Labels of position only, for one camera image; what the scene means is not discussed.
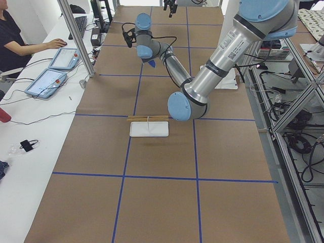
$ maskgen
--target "black keyboard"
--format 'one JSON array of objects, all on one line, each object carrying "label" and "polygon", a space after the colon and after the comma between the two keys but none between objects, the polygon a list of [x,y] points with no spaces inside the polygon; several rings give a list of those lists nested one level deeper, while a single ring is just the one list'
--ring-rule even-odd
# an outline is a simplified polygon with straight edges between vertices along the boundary
[{"label": "black keyboard", "polygon": [[75,19],[76,25],[80,31],[81,37],[83,38],[83,36],[85,35],[86,26],[87,26],[87,17],[81,16],[81,17],[76,17],[74,19]]}]

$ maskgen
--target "person's arm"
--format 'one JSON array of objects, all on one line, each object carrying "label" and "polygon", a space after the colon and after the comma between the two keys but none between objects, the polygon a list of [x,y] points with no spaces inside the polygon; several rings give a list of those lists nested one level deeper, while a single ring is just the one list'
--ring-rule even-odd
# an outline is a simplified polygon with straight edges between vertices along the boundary
[{"label": "person's arm", "polygon": [[37,52],[41,52],[47,49],[57,49],[66,45],[66,42],[62,39],[54,39],[47,43],[41,43],[37,45],[30,46],[21,46],[17,42],[9,42],[5,44],[5,47],[10,51],[16,53],[19,56],[26,56],[30,54],[34,54]]}]

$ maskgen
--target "blue joint cap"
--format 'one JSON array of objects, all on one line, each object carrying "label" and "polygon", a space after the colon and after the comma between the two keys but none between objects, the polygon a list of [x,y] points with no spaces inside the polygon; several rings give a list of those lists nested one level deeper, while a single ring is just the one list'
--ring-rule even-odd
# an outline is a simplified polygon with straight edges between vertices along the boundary
[{"label": "blue joint cap", "polygon": [[278,15],[288,2],[289,0],[241,0],[239,14],[248,21],[262,22]]},{"label": "blue joint cap", "polygon": [[137,50],[137,56],[142,59],[148,59],[153,56],[153,51],[150,47],[139,45],[136,47]]},{"label": "blue joint cap", "polygon": [[149,30],[151,27],[151,17],[145,13],[137,16],[135,24],[141,30]]},{"label": "blue joint cap", "polygon": [[186,121],[190,119],[191,107],[187,97],[181,92],[175,92],[168,99],[168,110],[174,120]]},{"label": "blue joint cap", "polygon": [[284,39],[293,36],[297,31],[297,26],[291,29],[270,33],[268,34],[264,41],[274,41],[276,39]]}]

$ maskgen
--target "robotic arm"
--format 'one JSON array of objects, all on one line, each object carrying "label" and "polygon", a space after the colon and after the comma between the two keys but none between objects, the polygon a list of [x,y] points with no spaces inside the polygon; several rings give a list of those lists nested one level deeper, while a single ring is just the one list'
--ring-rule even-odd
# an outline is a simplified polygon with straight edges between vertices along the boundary
[{"label": "robotic arm", "polygon": [[173,119],[186,121],[204,116],[208,95],[228,74],[253,42],[287,38],[295,34],[299,0],[241,0],[234,26],[193,79],[172,47],[152,39],[151,18],[138,15],[135,23],[137,55],[143,62],[159,57],[180,88],[168,100]]}]

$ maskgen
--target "person's hand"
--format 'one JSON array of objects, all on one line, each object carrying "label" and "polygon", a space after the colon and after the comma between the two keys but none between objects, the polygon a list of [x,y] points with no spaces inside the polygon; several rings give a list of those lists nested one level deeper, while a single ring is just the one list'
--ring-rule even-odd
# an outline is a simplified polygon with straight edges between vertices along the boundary
[{"label": "person's hand", "polygon": [[48,49],[57,49],[66,46],[66,42],[62,39],[53,39],[50,42],[47,42],[47,45]]}]

